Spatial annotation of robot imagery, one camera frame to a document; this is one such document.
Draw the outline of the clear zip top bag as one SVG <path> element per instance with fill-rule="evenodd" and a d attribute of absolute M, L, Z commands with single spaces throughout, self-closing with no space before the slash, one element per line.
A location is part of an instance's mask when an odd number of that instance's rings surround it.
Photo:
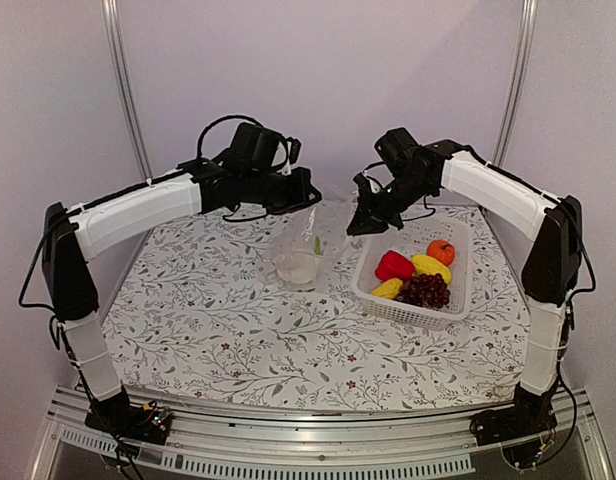
<path fill-rule="evenodd" d="M 328 283 L 335 276 L 335 267 L 350 243 L 346 228 L 353 210 L 352 200 L 335 196 L 292 214 L 281 231 L 273 236 L 260 257 L 260 280 L 289 291 L 326 292 Z M 304 251 L 319 257 L 317 278 L 312 283 L 293 285 L 284 282 L 277 275 L 274 258 L 292 251 Z"/>

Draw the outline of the red bell pepper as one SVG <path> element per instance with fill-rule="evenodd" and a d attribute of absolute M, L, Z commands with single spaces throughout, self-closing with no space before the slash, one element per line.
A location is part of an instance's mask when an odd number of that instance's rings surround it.
<path fill-rule="evenodd" d="M 411 279 L 415 274 L 414 264 L 400 253 L 389 250 L 380 259 L 375 276 L 382 282 L 397 278 L 402 281 Z"/>

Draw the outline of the yellow corn front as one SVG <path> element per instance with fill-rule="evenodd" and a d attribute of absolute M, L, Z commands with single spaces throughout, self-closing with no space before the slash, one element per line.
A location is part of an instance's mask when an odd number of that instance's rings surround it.
<path fill-rule="evenodd" d="M 404 282 L 399 278 L 391 278 L 376 287 L 371 294 L 375 297 L 394 300 L 403 288 Z"/>

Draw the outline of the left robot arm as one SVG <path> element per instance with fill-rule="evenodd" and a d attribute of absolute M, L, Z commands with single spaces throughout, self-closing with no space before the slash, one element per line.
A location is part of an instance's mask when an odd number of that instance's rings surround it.
<path fill-rule="evenodd" d="M 243 203 L 269 215 L 306 209 L 321 199 L 305 167 L 235 170 L 204 159 L 69 211 L 56 203 L 46 211 L 42 272 L 59 335 L 81 372 L 91 408 L 116 434 L 136 426 L 136 412 L 116 373 L 101 330 L 99 295 L 89 261 L 109 248 L 163 223 Z"/>

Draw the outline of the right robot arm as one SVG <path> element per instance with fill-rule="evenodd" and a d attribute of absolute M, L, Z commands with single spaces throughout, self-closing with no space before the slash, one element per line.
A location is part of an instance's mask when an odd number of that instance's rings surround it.
<path fill-rule="evenodd" d="M 376 188 L 365 173 L 354 176 L 357 207 L 349 235 L 400 229 L 402 212 L 446 189 L 499 216 L 531 241 L 521 279 L 530 315 L 526 364 L 512 405 L 476 414 L 471 429 L 502 438 L 552 427 L 551 400 L 561 385 L 561 361 L 573 328 L 571 298 L 584 257 L 579 201 L 539 190 L 452 140 L 420 145 L 399 129 L 378 140 L 375 149 L 392 180 Z"/>

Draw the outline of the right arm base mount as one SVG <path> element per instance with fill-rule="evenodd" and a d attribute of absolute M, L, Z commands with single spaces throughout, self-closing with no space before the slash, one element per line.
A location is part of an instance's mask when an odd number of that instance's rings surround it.
<path fill-rule="evenodd" d="M 553 444 L 557 419 L 551 407 L 534 411 L 513 405 L 475 414 L 469 431 L 479 446 L 498 444 L 506 463 L 518 470 L 535 468 Z"/>

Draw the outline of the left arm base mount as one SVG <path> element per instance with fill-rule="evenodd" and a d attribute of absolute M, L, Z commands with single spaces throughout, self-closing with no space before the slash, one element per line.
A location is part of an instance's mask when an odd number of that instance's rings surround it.
<path fill-rule="evenodd" d="M 127 400 L 111 398 L 91 404 L 85 425 L 115 438 L 165 445 L 172 420 L 168 407 L 158 407 L 154 402 L 134 406 Z"/>

